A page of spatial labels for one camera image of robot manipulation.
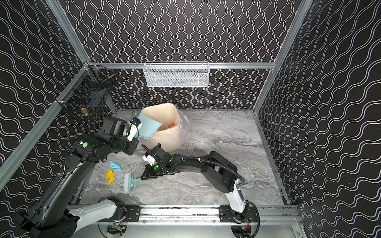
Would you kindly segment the teal hand brush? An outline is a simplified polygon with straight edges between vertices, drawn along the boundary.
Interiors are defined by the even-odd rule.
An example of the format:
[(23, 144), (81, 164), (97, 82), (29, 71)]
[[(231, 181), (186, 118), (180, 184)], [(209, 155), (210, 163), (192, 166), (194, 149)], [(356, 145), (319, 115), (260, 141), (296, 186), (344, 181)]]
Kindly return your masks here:
[(140, 181), (141, 178), (137, 178), (133, 172), (124, 174), (124, 193), (132, 192)]

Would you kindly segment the teal dustpan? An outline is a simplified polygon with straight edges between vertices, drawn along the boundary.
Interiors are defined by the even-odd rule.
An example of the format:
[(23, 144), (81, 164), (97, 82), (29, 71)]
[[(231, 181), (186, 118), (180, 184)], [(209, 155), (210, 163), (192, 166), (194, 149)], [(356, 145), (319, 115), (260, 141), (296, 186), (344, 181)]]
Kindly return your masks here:
[(138, 116), (138, 119), (140, 120), (138, 138), (151, 139), (162, 126), (162, 123), (145, 116), (142, 113)]

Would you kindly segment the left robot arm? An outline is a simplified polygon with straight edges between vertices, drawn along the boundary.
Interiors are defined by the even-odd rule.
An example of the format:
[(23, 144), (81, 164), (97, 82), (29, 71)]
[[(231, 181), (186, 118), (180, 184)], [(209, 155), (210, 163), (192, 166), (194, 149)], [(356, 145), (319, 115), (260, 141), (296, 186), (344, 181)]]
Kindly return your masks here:
[(110, 198), (81, 210), (67, 205), (79, 192), (99, 162), (111, 153), (132, 155), (139, 143), (140, 119), (130, 122), (106, 117), (95, 136), (80, 137), (69, 149), (64, 167), (47, 191), (27, 212), (17, 214), (14, 222), (31, 238), (70, 238), (82, 228), (99, 220), (124, 217), (124, 203)]

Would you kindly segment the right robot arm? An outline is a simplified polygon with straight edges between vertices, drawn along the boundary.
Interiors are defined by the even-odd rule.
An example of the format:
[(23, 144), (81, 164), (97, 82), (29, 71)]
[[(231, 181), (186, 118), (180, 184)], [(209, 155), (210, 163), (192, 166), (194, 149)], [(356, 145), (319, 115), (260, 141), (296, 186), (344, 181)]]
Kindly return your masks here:
[(238, 168), (216, 151), (205, 156), (184, 156), (169, 154), (160, 144), (152, 149), (142, 146), (146, 153), (143, 156), (148, 164), (141, 176), (142, 180), (155, 179), (161, 176), (172, 176), (179, 173), (192, 172), (202, 174), (218, 191), (225, 193), (230, 208), (243, 214), (246, 202), (240, 187), (246, 184), (245, 179), (238, 173)]

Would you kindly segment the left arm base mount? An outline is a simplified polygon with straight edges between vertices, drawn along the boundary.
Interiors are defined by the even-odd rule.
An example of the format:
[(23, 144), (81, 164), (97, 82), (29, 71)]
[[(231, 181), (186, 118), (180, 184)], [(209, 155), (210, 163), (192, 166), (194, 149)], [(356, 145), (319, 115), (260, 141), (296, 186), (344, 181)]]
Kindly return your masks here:
[(125, 205), (124, 208), (118, 206), (110, 218), (102, 219), (100, 222), (138, 222), (141, 207), (139, 205)]

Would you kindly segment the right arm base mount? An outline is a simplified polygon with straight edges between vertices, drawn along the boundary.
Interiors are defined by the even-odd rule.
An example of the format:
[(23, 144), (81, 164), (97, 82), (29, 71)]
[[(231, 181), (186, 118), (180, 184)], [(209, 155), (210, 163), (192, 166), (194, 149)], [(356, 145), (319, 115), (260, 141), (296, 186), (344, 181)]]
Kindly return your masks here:
[(218, 210), (219, 219), (222, 223), (256, 223), (260, 218), (258, 210), (250, 204), (246, 204), (242, 213), (234, 211), (229, 205), (221, 205)]

